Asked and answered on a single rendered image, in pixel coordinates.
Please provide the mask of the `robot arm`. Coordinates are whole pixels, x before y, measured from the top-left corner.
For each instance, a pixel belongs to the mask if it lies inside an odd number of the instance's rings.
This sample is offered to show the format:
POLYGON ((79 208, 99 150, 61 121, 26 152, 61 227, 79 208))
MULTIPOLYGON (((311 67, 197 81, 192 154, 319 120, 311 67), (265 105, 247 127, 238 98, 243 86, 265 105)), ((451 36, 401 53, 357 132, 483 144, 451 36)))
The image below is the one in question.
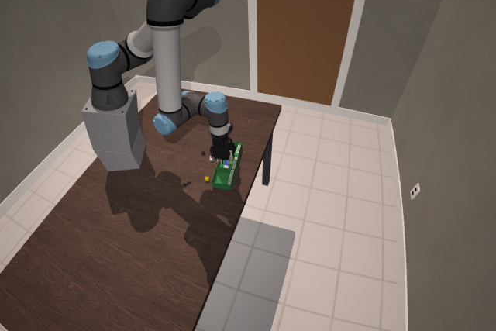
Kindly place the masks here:
POLYGON ((216 136, 231 132, 233 124, 229 124, 223 93, 181 92, 180 27, 184 19, 193 19, 219 1, 147 0, 146 21, 138 31, 119 43, 92 45, 87 52, 92 105, 102 111, 122 108, 129 100, 122 74, 153 58, 160 111, 153 124, 159 133, 169 135, 195 115, 207 117, 210 132, 216 136))

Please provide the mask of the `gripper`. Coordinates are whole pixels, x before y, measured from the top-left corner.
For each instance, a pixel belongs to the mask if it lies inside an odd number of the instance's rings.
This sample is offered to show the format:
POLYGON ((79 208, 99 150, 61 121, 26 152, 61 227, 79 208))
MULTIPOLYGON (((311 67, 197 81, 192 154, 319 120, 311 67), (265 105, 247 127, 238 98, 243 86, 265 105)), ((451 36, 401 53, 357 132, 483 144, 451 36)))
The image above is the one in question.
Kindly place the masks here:
POLYGON ((210 148, 210 152, 211 152, 212 158, 214 155, 214 158, 217 159, 217 164, 219 163, 219 161, 223 164, 223 160, 227 160, 228 165, 230 165, 232 163, 233 156, 234 156, 234 153, 236 151, 236 146, 233 143, 233 140, 230 137, 228 137, 228 135, 229 135, 229 131, 226 134, 221 135, 221 136, 216 136, 216 135, 212 134, 212 142, 214 143, 214 148, 213 148, 213 144, 212 144, 211 148, 210 148))

